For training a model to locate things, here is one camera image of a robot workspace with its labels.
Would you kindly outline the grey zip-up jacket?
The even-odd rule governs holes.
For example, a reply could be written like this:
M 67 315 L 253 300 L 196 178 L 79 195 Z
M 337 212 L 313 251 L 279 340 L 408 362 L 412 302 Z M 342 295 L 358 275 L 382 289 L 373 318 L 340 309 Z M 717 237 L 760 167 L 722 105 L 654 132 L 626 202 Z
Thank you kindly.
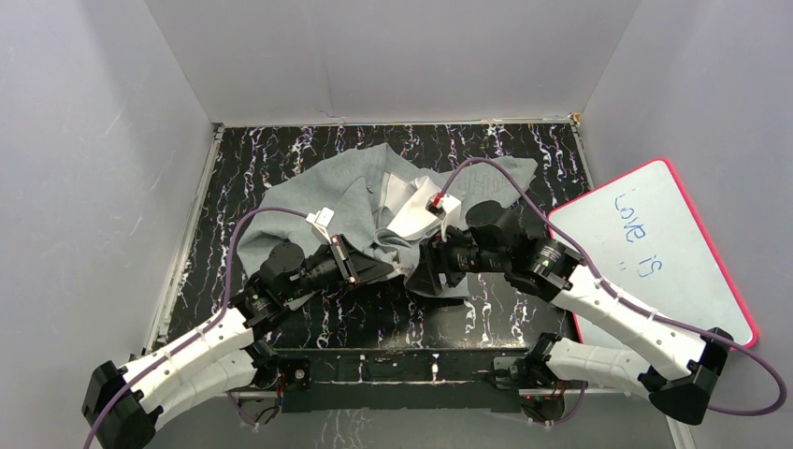
M 461 211 L 496 200 L 515 203 L 532 183 L 538 164 L 531 158 L 502 156 L 496 165 L 475 164 L 458 175 L 419 168 L 387 144 L 348 150 L 324 159 L 305 172 L 267 190 L 257 214 L 238 239 L 237 255 L 251 277 L 278 244 L 289 240 L 306 255 L 320 246 L 310 225 L 298 213 L 328 208 L 332 235 L 343 235 L 355 249 L 382 262 L 393 272 L 389 279 L 415 279 L 420 264 L 419 242 L 438 231 L 434 222 L 422 231 L 396 230 L 392 222 L 412 209 L 409 200 L 419 191 L 432 196 L 449 181 L 447 193 L 460 200 Z

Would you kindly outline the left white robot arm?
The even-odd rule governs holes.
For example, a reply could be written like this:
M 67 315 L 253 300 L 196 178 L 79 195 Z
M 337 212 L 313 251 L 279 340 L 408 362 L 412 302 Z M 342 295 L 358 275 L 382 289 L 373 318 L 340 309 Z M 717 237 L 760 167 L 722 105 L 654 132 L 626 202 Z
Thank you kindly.
M 282 359 L 266 335 L 302 301 L 353 290 L 393 270 L 342 235 L 311 256 L 290 241 L 277 245 L 224 311 L 149 355 L 93 371 L 81 408 L 89 440 L 104 448 L 143 448 L 168 421 L 209 398 L 292 382 L 298 360 Z

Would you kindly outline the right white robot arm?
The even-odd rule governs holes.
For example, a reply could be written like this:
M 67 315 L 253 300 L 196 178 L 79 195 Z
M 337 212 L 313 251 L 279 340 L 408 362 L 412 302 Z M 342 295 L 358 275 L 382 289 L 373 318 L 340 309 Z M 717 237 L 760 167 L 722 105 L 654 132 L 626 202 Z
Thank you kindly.
M 619 342 L 607 348 L 543 333 L 525 356 L 495 360 L 495 386 L 600 384 L 645 398 L 679 422 L 703 421 L 728 358 L 727 332 L 714 328 L 701 336 L 676 330 L 658 315 L 642 315 L 638 299 L 606 290 L 581 255 L 558 240 L 529 235 L 517 214 L 495 200 L 467 212 L 451 198 L 437 207 L 410 206 L 391 227 L 419 243 L 409 279 L 418 293 L 436 297 L 470 273 L 495 272 L 518 291 L 584 318 Z

